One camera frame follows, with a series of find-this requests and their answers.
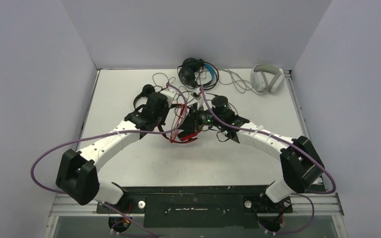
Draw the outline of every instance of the white headphones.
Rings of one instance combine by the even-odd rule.
[[[272,73],[274,77],[268,82],[264,72]],[[267,63],[258,64],[251,71],[251,83],[258,92],[266,89],[268,92],[275,93],[283,84],[284,78],[279,68]]]

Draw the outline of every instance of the white wall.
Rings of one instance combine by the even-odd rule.
[[[79,137],[95,67],[59,0],[0,1],[0,237],[41,237],[54,194],[29,170]],[[55,187],[60,151],[37,177]]]
[[[331,0],[62,0],[98,68],[293,68]]]
[[[293,73],[350,237],[381,237],[381,1],[333,0]]]

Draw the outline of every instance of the screw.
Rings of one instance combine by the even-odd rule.
[[[144,201],[139,201],[139,202],[138,202],[138,207],[139,207],[140,209],[143,209],[143,208],[145,207],[145,202],[144,202]]]
[[[246,201],[246,202],[245,202],[245,207],[246,207],[246,208],[251,208],[251,207],[252,207],[252,202],[249,201],[249,200]]]

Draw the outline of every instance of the headphones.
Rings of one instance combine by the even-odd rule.
[[[197,82],[197,78],[195,77],[195,73],[199,72],[201,68],[206,67],[211,74],[211,79],[208,82],[203,84],[204,89],[208,87],[211,89],[211,82],[215,78],[215,72],[212,66],[206,63],[203,59],[195,59],[195,58],[187,58],[183,61],[178,75],[182,84],[189,86],[190,88],[196,88],[200,86]]]
[[[135,99],[133,100],[133,108],[136,109],[136,103],[140,98],[148,98],[148,96],[150,96],[151,93],[155,93],[154,86],[152,86],[151,84],[144,85],[144,87],[142,88],[142,92],[138,94],[138,96],[135,97]]]
[[[274,77],[268,82],[264,72],[272,73]],[[283,82],[284,74],[273,65],[261,63],[251,71],[251,83],[258,92],[263,92],[266,89],[268,92],[275,93]]]

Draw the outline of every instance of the white table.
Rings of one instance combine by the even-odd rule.
[[[249,80],[250,69],[233,71]],[[157,72],[177,77],[176,69],[101,70],[82,137],[111,131],[133,111],[133,99],[143,85],[153,84],[152,75]],[[161,85],[167,82],[160,74],[155,80]],[[220,72],[220,80],[231,82],[231,77]],[[181,82],[177,79],[173,85],[179,87]],[[209,92],[226,96],[240,116],[267,130],[295,138],[302,135],[287,83],[277,93],[264,96],[250,91],[240,94],[233,85],[219,83]],[[92,142],[81,143],[79,148]],[[99,173],[100,180],[122,186],[266,185],[281,176],[281,166],[271,156],[233,141],[220,143],[213,131],[200,133],[196,142],[186,145],[146,135],[112,158]]]

